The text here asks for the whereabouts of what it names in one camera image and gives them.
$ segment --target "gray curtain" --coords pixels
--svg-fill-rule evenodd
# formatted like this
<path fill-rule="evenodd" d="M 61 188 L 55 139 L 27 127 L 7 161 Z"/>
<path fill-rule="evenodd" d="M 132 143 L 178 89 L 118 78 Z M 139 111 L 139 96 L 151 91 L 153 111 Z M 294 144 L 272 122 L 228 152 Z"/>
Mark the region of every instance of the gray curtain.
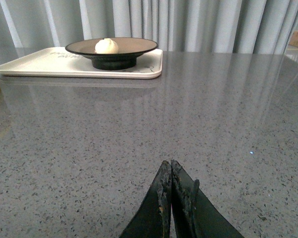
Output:
<path fill-rule="evenodd" d="M 283 54 L 298 0 L 0 0 L 0 46 L 140 37 L 165 51 Z"/>

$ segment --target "bowl rim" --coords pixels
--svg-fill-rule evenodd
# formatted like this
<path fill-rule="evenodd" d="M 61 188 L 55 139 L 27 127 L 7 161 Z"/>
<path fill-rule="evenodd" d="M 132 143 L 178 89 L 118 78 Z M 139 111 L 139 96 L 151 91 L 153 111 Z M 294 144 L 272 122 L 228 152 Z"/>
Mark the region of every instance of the bowl rim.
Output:
<path fill-rule="evenodd" d="M 90 56 L 90 57 L 119 57 L 119 56 L 132 56 L 132 55 L 138 55 L 138 54 L 142 55 L 144 53 L 153 51 L 153 50 L 155 50 L 155 49 L 158 48 L 158 43 L 156 41 L 145 39 L 145 38 L 138 38 L 138 37 L 110 37 L 110 39 L 112 39 L 112 40 L 118 39 L 118 38 L 119 39 L 122 39 L 122 38 L 124 38 L 124 39 L 141 39 L 141 40 L 145 40 L 145 41 L 151 41 L 151 42 L 154 42 L 155 43 L 155 46 L 152 47 L 152 48 L 150 48 L 150 49 L 144 50 L 144 51 L 137 51 L 137 52 L 131 52 L 131 53 L 117 53 L 117 54 L 81 53 L 81 52 L 77 52 L 77 51 L 73 51 L 73 50 L 70 50 L 69 49 L 69 46 L 70 45 L 73 45 L 73 44 L 77 44 L 77 43 L 81 43 L 81 42 L 86 42 L 86 41 L 95 41 L 95 40 L 103 40 L 103 39 L 105 39 L 104 37 L 102 37 L 102 38 L 88 39 L 88 40 L 76 41 L 76 42 L 70 43 L 67 46 L 65 46 L 65 50 L 68 51 L 68 52 L 70 52 L 70 53 L 81 55 L 81 56 Z"/>

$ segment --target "speckled table surface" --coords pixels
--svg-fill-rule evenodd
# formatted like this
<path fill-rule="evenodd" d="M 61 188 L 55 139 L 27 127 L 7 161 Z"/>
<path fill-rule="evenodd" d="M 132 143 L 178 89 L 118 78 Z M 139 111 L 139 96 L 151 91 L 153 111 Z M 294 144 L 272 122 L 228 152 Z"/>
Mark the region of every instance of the speckled table surface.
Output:
<path fill-rule="evenodd" d="M 0 48 L 0 64 L 34 51 Z M 290 58 L 164 52 L 157 79 L 0 87 L 0 237 L 118 237 L 176 159 L 246 238 L 298 238 Z"/>

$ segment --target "dark green bowl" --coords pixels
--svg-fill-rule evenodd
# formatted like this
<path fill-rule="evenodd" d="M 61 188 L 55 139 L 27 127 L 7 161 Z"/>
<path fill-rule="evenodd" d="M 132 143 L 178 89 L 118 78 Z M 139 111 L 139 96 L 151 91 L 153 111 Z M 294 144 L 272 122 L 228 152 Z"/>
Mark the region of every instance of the dark green bowl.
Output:
<path fill-rule="evenodd" d="M 111 39 L 115 41 L 119 47 L 117 54 L 97 54 L 95 53 L 95 45 L 102 39 L 103 38 L 71 43 L 67 45 L 65 49 L 68 52 L 90 59 L 94 68 L 120 70 L 134 67 L 137 64 L 137 57 L 158 47 L 158 44 L 151 40 L 116 37 Z"/>

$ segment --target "white tray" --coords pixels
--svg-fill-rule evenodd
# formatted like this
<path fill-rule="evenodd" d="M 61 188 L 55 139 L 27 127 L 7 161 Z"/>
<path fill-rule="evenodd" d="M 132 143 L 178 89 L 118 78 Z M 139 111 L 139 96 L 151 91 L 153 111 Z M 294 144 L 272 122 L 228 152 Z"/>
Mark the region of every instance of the white tray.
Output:
<path fill-rule="evenodd" d="M 140 78 L 161 74 L 162 50 L 155 49 L 137 58 L 137 65 L 123 70 L 94 68 L 91 60 L 69 53 L 64 47 L 52 47 L 0 65 L 0 74 L 17 76 Z"/>

